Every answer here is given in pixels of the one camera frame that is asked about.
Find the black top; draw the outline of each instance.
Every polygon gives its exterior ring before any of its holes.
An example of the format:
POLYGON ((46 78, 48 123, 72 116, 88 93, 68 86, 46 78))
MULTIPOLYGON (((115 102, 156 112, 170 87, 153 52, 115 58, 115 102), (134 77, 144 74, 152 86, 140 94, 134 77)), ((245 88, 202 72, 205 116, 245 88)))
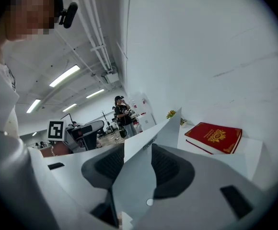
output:
MULTIPOLYGON (((116 115, 124 114, 125 111, 127 110, 127 107, 125 105, 116 105, 115 113, 116 115)), ((121 123, 121 125, 129 125, 133 121, 131 120, 130 116, 124 116, 122 118, 118 118, 118 121, 121 123)))

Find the desk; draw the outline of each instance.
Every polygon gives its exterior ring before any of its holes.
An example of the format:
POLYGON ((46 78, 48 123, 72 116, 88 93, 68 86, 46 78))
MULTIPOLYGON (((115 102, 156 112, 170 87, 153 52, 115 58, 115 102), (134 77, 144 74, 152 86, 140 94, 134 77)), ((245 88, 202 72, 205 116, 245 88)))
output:
POLYGON ((233 169, 237 170, 243 176, 246 175, 246 178, 248 178, 250 181, 253 180, 253 176, 256 171, 263 147, 262 141, 241 137, 236 152, 234 154, 209 154, 186 141, 187 137, 185 136, 185 133, 193 127, 194 126, 191 125, 186 125, 186 127, 184 128, 180 127, 177 144, 178 149, 196 154, 202 154, 204 156, 220 160, 231 166, 233 169), (245 160, 246 174, 244 174, 244 169, 241 168, 241 160, 245 160))
POLYGON ((44 149, 47 149, 47 148, 51 148, 52 146, 47 146, 45 148, 40 148, 39 150, 44 150, 44 149))
MULTIPOLYGON (((167 122, 168 120, 165 120, 162 123, 125 140, 126 149, 124 162, 134 156, 149 140, 160 132, 167 122)), ((185 133, 193 127, 194 126, 191 125, 186 125, 184 128, 180 127, 177 143, 178 149, 220 160, 253 182, 253 176, 262 152, 262 141, 241 137, 234 154, 212 155, 186 142, 185 133)))

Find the red book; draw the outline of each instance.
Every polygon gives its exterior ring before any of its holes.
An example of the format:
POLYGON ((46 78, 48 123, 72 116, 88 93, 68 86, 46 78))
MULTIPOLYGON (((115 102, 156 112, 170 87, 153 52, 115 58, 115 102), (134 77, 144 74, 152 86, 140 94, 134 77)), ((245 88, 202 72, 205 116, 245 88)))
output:
POLYGON ((185 136, 187 141, 211 154, 232 154, 235 152, 243 130, 207 123, 199 123, 185 136))

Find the light stand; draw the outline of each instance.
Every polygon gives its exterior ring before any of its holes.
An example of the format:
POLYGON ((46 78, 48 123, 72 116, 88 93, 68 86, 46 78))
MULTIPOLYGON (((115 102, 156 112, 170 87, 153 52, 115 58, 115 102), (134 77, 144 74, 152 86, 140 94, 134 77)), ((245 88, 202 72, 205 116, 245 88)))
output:
POLYGON ((110 123, 107 121, 106 116, 105 116, 105 114, 104 114, 103 111, 102 111, 102 113, 103 113, 103 116, 104 116, 104 118, 105 118, 105 120, 106 120, 106 122, 107 122, 107 125, 109 126, 109 128, 110 128, 110 130, 111 130, 111 134, 113 134, 114 131, 112 130, 112 128, 111 128, 111 126, 110 126, 110 123))

